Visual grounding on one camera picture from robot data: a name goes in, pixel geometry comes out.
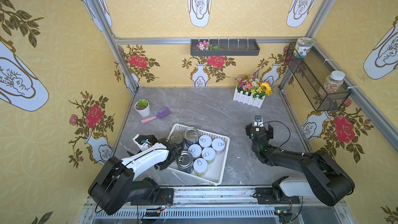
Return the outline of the dark red label can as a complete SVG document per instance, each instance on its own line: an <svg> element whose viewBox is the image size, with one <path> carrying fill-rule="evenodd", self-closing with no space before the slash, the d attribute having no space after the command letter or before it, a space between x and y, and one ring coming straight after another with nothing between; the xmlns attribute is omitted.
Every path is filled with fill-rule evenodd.
<svg viewBox="0 0 398 224"><path fill-rule="evenodd" d="M169 142L178 147L184 147L184 137L181 132L174 132L169 138Z"/></svg>

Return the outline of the large blue can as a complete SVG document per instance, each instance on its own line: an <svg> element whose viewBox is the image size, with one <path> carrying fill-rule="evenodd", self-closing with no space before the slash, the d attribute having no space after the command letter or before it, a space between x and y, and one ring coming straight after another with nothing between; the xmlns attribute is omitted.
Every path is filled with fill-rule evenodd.
<svg viewBox="0 0 398 224"><path fill-rule="evenodd" d="M188 151L183 151L176 160L178 170L187 174L192 173L193 162L193 156Z"/></svg>
<svg viewBox="0 0 398 224"><path fill-rule="evenodd" d="M184 143L187 148L189 148L191 145L198 144L199 137L200 137L199 131L194 127L188 127L183 132Z"/></svg>

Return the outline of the small white lid can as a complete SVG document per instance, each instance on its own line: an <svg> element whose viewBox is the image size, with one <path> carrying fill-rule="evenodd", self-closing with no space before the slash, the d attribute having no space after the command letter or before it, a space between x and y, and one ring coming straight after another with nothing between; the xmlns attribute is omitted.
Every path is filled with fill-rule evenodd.
<svg viewBox="0 0 398 224"><path fill-rule="evenodd" d="M192 155L193 159L202 158L202 150L199 144L193 144L188 148L188 152Z"/></svg>

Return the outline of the small yellow can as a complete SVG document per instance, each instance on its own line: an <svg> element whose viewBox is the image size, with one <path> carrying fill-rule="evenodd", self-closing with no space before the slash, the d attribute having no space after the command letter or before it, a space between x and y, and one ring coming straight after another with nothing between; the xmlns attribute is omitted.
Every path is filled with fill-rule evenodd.
<svg viewBox="0 0 398 224"><path fill-rule="evenodd" d="M197 158L193 163L193 169L197 176L202 177L208 171L208 163L203 158Z"/></svg>

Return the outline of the small orange can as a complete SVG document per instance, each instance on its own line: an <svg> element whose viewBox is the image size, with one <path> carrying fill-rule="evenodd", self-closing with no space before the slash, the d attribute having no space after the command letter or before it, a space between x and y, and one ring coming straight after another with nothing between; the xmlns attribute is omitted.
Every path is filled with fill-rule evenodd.
<svg viewBox="0 0 398 224"><path fill-rule="evenodd" d="M212 138L208 135L202 135L198 140L199 145L204 148L209 148L212 145Z"/></svg>

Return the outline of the small green can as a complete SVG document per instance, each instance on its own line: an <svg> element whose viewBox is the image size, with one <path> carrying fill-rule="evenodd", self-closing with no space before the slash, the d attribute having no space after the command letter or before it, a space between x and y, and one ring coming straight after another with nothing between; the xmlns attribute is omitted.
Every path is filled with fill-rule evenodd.
<svg viewBox="0 0 398 224"><path fill-rule="evenodd" d="M215 150L211 147L207 147L202 150L202 158L205 159L208 164L212 164L214 162L215 156Z"/></svg>

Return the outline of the small pink can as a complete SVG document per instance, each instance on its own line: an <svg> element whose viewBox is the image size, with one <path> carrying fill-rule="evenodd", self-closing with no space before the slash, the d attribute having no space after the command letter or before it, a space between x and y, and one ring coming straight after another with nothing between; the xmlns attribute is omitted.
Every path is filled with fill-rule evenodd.
<svg viewBox="0 0 398 224"><path fill-rule="evenodd" d="M212 141L211 147L217 155L221 155L226 148L226 143L224 140L217 138Z"/></svg>

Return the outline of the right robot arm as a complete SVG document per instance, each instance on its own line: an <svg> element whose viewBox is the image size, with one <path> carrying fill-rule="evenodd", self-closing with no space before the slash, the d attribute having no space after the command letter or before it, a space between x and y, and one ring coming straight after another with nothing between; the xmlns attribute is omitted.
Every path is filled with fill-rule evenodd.
<svg viewBox="0 0 398 224"><path fill-rule="evenodd" d="M267 166L284 167L304 174L314 197L327 206L334 206L354 192L355 184L348 174L323 151L294 152L269 144L273 127L248 124L246 135L252 141L252 151Z"/></svg>

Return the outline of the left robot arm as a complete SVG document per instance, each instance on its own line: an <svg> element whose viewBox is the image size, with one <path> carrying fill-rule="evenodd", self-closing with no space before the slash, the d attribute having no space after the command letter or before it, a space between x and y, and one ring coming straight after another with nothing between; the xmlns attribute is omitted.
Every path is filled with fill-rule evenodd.
<svg viewBox="0 0 398 224"><path fill-rule="evenodd" d="M127 202L155 204L160 186L151 178L136 178L155 167L168 168L182 153L184 141L157 140L154 135L136 135L133 141L140 152L127 158L110 158L91 184L88 193L98 207L112 215Z"/></svg>

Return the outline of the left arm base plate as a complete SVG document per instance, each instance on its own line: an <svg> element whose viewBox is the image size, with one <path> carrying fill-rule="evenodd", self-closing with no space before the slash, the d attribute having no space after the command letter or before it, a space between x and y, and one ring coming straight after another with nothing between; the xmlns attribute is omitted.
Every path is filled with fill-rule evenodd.
<svg viewBox="0 0 398 224"><path fill-rule="evenodd" d="M130 202L131 205L139 206L160 206L160 205L172 205L174 201L174 189L173 188L160 188L159 193L151 199L133 200Z"/></svg>

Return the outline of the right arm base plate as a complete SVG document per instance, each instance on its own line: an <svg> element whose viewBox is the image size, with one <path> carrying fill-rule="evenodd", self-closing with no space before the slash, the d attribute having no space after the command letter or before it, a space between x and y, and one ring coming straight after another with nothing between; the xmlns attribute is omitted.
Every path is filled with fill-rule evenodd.
<svg viewBox="0 0 398 224"><path fill-rule="evenodd" d="M299 197L288 197L282 190L276 188L256 188L252 195L258 204L300 204Z"/></svg>

